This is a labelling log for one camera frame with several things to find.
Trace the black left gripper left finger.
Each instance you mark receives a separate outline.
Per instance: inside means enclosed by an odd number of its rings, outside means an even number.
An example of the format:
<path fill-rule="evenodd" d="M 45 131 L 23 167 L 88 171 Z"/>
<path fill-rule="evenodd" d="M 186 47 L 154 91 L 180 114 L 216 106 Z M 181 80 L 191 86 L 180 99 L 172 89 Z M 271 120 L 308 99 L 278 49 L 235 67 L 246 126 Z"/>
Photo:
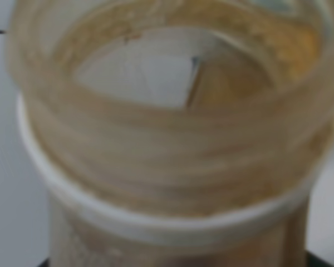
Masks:
<path fill-rule="evenodd" d="M 50 266 L 50 259 L 46 258 L 42 262 L 40 262 L 36 267 L 49 267 Z"/>

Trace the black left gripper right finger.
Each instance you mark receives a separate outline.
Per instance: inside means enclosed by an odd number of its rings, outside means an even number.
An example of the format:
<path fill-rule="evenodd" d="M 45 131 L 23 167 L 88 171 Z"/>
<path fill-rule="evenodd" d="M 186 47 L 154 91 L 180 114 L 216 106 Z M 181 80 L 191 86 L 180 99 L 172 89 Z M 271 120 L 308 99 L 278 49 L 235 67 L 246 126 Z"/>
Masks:
<path fill-rule="evenodd" d="M 334 267 L 334 258 L 307 251 L 307 267 Z"/>

